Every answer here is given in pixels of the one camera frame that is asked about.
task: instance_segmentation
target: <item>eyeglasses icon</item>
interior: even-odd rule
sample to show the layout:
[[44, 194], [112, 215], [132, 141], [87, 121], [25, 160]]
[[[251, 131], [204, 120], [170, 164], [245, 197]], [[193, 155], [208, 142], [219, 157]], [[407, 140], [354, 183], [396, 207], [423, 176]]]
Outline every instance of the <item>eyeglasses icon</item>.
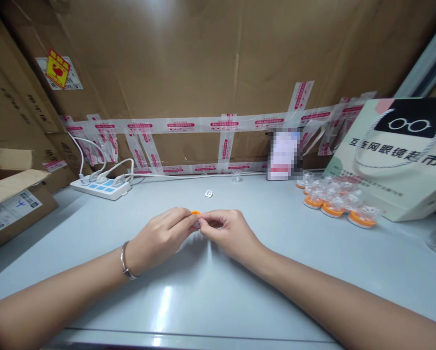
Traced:
[[428, 120], [420, 119], [414, 122], [408, 122], [405, 118], [397, 118], [390, 123], [388, 123], [388, 127], [392, 130], [401, 129], [404, 126], [408, 126], [409, 132], [421, 132], [429, 127], [431, 127], [431, 123]]

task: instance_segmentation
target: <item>box flap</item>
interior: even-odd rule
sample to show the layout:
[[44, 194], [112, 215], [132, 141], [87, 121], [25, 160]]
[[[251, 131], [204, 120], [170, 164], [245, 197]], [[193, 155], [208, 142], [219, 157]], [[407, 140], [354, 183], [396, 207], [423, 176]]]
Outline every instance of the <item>box flap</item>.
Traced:
[[24, 171], [33, 166], [33, 151], [0, 148], [0, 169]]
[[41, 170], [30, 169], [0, 180], [0, 203], [24, 189], [43, 181], [49, 175], [50, 173]]

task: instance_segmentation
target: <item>plug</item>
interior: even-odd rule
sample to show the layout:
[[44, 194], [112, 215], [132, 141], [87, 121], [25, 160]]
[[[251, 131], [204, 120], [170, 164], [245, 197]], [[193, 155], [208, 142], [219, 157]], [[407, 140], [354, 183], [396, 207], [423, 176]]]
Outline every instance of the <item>plug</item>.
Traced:
[[112, 187], [121, 186], [125, 182], [124, 177], [125, 175], [119, 175], [117, 178], [114, 179], [111, 186]]
[[95, 171], [93, 174], [90, 175], [90, 182], [95, 182], [98, 175], [100, 175], [101, 170]]
[[88, 177], [79, 174], [78, 178], [80, 179], [80, 183], [82, 184], [82, 186], [88, 186], [90, 184], [90, 180]]
[[100, 175], [98, 175], [98, 177], [96, 178], [96, 183], [105, 183], [108, 180], [108, 174], [109, 174], [109, 170], [105, 171], [104, 173], [101, 173]]

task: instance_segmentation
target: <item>blurred phone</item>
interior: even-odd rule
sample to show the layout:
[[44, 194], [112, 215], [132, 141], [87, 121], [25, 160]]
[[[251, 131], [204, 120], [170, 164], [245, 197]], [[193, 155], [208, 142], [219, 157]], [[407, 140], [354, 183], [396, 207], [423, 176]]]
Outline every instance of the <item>blurred phone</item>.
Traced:
[[268, 129], [267, 180], [289, 180], [302, 169], [302, 128]]

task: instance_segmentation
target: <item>black label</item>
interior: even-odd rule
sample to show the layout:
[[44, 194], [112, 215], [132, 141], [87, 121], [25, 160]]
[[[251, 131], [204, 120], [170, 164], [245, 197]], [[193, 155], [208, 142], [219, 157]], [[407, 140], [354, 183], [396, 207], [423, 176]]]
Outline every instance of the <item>black label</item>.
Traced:
[[436, 135], [436, 98], [395, 100], [374, 130], [425, 137]]

